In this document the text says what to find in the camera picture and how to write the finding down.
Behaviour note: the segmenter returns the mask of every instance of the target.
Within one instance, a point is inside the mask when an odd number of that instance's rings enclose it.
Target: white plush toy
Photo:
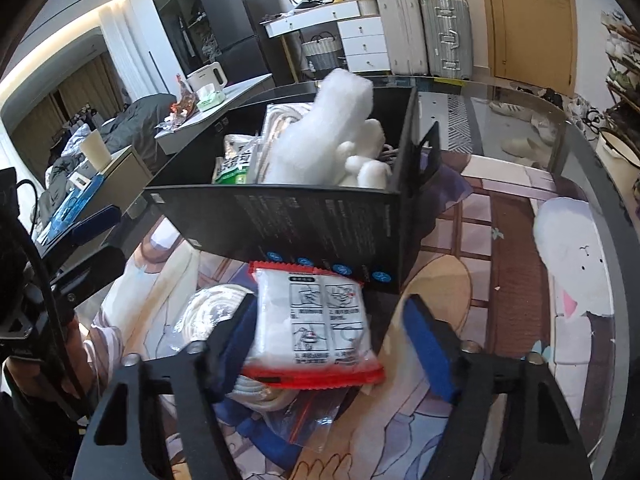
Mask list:
[[[564,316],[612,316],[609,273],[589,204],[548,200],[538,210],[533,235],[540,258],[564,290]]]
[[[379,121],[367,119],[372,108],[370,81],[331,72],[311,111],[274,143],[264,183],[385,189],[391,169],[375,160],[385,133]]]
[[[339,152],[338,147],[356,138],[372,109],[371,81],[342,69],[331,72],[311,111],[274,143],[264,183],[323,186],[340,182],[344,162],[353,152],[345,147]]]

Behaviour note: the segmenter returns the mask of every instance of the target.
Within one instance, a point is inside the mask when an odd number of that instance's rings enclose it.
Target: black refrigerator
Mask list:
[[[272,73],[276,85],[293,83],[280,38],[269,38],[260,22],[279,14],[279,0],[201,0],[222,51],[216,61],[229,83]]]

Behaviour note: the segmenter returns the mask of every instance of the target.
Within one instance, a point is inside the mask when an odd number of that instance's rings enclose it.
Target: paper cup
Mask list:
[[[80,143],[80,151],[89,160],[95,171],[104,170],[111,163],[111,153],[102,142],[98,130],[92,131],[85,140]]]

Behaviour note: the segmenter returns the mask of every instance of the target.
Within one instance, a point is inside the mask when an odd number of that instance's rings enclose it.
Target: red and white packet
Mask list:
[[[278,388],[315,390],[382,382],[358,282],[328,270],[253,262],[254,345],[242,374]]]

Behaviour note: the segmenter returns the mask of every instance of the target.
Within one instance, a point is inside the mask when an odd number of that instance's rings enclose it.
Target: silver suitcase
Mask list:
[[[471,79],[474,44],[466,0],[422,0],[429,66],[434,77]]]
[[[395,75],[427,75],[420,0],[378,0],[386,50]]]

